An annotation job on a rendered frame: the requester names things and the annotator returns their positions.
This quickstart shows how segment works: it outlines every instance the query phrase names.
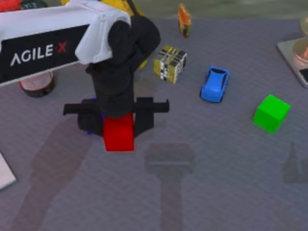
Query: tabletop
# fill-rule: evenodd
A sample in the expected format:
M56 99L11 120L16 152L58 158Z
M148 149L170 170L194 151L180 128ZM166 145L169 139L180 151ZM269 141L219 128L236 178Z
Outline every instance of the tabletop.
M170 112L133 153L106 153L62 116L94 94L82 65L42 99L0 89L0 149L18 179L0 192L1 231L308 230L308 90L276 48L300 36L298 21L194 20L188 39L176 20L154 22L159 49L186 51L187 64L176 84L152 62L137 71L136 96L169 99ZM231 72L222 103L199 97L209 65ZM292 107L275 134L252 122L269 94Z

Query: red letter x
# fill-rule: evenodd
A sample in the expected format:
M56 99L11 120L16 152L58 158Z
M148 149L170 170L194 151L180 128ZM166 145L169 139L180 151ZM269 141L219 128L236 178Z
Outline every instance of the red letter x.
M65 46L66 42L58 42L58 48L57 48L57 53L60 54L62 52L65 52Z

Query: red block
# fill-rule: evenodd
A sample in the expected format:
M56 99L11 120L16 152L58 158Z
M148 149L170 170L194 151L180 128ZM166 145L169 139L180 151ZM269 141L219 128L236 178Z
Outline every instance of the red block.
M134 151L133 113L122 118L104 117L103 139L108 152Z

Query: blue toy car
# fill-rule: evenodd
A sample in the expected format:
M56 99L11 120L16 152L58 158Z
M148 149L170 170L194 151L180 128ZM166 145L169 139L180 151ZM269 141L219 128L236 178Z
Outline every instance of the blue toy car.
M205 75L205 81L200 90L200 97L211 103L222 101L230 72L218 66L210 66Z

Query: red object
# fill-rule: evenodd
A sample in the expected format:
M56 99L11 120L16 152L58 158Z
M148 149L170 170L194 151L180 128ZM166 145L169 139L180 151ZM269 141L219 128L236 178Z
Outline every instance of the red object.
M104 117L103 140L108 152L134 151L133 113L122 118Z
M20 4L21 0L0 0L0 12L21 10Z

